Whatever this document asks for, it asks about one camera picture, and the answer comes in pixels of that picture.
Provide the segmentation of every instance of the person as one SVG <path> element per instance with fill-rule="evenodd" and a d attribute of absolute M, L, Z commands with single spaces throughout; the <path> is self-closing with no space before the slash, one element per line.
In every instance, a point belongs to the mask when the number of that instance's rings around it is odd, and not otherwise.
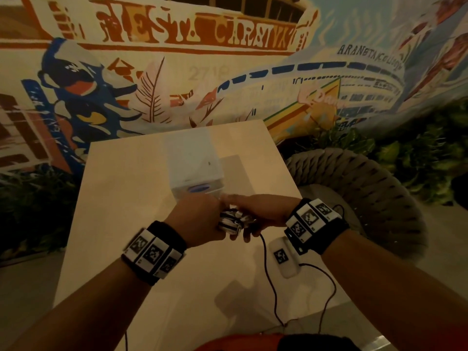
<path fill-rule="evenodd" d="M 218 200 L 211 195 L 189 194 L 164 222 L 187 248 L 194 248 L 225 238 L 226 234 L 217 229 L 219 214 L 227 205 L 234 205 L 258 219 L 255 229 L 244 230 L 243 238 L 249 242 L 269 226 L 285 226 L 300 202 L 278 195 L 227 195 Z M 423 271 L 349 229 L 337 234 L 321 257 L 360 311 L 399 350 L 468 350 L 467 301 Z M 180 263 L 190 263 L 190 254 Z M 150 289 L 118 258 L 53 308 L 8 350 L 114 350 Z M 297 350 L 306 347 L 303 341 L 307 340 L 313 350 L 358 350 L 349 340 L 336 336 L 305 336 L 298 336 L 295 342 L 289 338 L 287 347 L 282 340 L 288 336 L 266 336 L 252 339 L 249 346 L 243 343 L 242 349 Z M 221 340 L 213 345 L 224 345 L 225 351 L 240 350 L 235 337 Z M 205 345 L 199 350 L 216 349 Z"/>

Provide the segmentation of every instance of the forearm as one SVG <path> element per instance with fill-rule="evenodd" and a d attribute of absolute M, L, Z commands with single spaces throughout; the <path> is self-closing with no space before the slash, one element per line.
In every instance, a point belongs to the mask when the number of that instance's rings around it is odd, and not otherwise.
<path fill-rule="evenodd" d="M 468 325 L 468 303 L 425 272 L 348 230 L 322 255 L 338 283 L 399 350 L 436 330 Z"/>
<path fill-rule="evenodd" d="M 49 312 L 9 351 L 114 350 L 150 289 L 119 258 Z"/>

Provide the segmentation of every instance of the wristband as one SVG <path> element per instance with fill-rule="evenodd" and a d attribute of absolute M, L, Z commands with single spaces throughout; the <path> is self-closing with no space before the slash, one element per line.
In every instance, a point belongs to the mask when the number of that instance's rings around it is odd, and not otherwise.
<path fill-rule="evenodd" d="M 323 254 L 349 224 L 319 199 L 304 198 L 286 221 L 284 231 L 299 255 L 313 250 Z"/>
<path fill-rule="evenodd" d="M 179 263 L 186 249 L 187 244 L 171 226 L 155 221 L 133 237 L 121 259 L 152 286 Z"/>

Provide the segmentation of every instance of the right hand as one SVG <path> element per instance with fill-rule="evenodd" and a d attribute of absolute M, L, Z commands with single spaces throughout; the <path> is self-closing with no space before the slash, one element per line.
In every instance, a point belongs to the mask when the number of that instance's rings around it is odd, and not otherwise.
<path fill-rule="evenodd" d="M 269 226 L 286 226 L 286 220 L 301 199 L 284 195 L 222 195 L 221 201 L 257 219 L 255 224 L 244 229 L 244 241 L 249 242 L 251 235 L 257 237 Z M 230 237 L 231 240 L 237 238 L 236 235 Z"/>

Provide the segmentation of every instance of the hand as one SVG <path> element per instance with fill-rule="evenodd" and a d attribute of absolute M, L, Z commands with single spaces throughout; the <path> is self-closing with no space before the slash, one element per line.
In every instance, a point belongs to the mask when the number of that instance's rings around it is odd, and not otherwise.
<path fill-rule="evenodd" d="M 286 220 L 301 199 L 284 195 L 223 195 L 221 201 L 257 219 L 255 224 L 244 229 L 244 241 L 249 242 L 250 235 L 257 237 L 269 226 L 286 226 Z"/>
<path fill-rule="evenodd" d="M 219 214 L 226 206 L 205 193 L 190 193 L 179 200 L 164 221 L 193 248 L 214 240 L 223 240 L 226 233 L 217 228 Z"/>

